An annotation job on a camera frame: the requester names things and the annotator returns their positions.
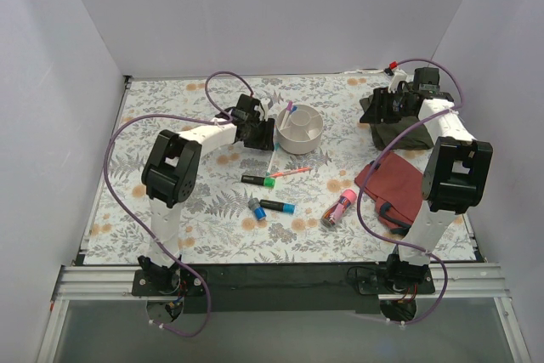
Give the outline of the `blue-capped white pen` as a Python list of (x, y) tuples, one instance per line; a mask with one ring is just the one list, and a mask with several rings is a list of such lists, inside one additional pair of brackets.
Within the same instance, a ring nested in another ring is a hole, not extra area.
[(287, 107), (285, 109), (285, 113), (284, 113), (284, 116), (283, 116), (283, 119), (282, 119), (282, 122), (281, 122), (281, 125), (280, 125), (280, 130), (282, 130), (282, 129), (284, 129), (286, 127), (288, 117), (291, 114), (291, 110), (292, 110), (292, 108), (289, 108), (289, 107)]

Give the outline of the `white round compartment organizer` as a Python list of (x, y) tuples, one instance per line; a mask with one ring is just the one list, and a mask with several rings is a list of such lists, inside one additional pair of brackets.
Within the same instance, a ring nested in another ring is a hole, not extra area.
[(285, 109), (276, 119), (275, 142), (293, 155), (305, 155), (316, 150), (320, 146), (324, 129), (321, 114), (309, 105), (294, 105), (286, 127), (280, 130)]

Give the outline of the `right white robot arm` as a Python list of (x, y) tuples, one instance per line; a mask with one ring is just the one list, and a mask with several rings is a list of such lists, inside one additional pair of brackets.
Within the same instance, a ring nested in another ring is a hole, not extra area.
[(387, 260), (360, 277), (362, 293), (434, 291), (429, 263), (432, 253), (455, 218), (477, 206), (484, 194), (493, 148), (478, 141), (462, 125), (457, 110), (461, 103), (441, 90), (435, 63), (417, 68), (411, 81), (396, 66), (388, 68), (391, 83), (376, 88), (360, 122), (396, 123), (407, 116), (424, 126), (433, 150), (422, 175), (422, 204), (402, 241)]

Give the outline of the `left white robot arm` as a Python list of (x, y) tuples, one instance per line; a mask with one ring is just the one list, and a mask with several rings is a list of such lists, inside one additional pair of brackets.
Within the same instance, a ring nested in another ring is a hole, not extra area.
[(274, 149), (275, 119), (259, 99), (243, 94), (236, 106), (218, 113), (210, 123), (189, 131), (162, 130), (142, 172), (149, 198), (153, 233), (146, 254), (138, 258), (145, 280), (164, 295), (181, 283), (178, 246), (182, 203), (196, 187), (202, 157), (237, 142), (249, 149)]

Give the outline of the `purple-capped white pen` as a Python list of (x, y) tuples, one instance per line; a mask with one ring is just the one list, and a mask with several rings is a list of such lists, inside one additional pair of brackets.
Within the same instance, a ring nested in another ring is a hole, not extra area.
[(292, 107), (293, 107), (293, 102), (290, 100), (289, 103), (288, 103), (288, 105), (287, 105), (287, 108), (286, 108), (286, 114), (285, 114), (285, 116), (284, 116), (284, 122), (283, 122), (284, 127), (285, 127), (285, 125), (286, 125), (286, 122), (287, 122), (288, 117), (290, 116), (290, 114), (291, 114), (291, 112), (292, 112)]

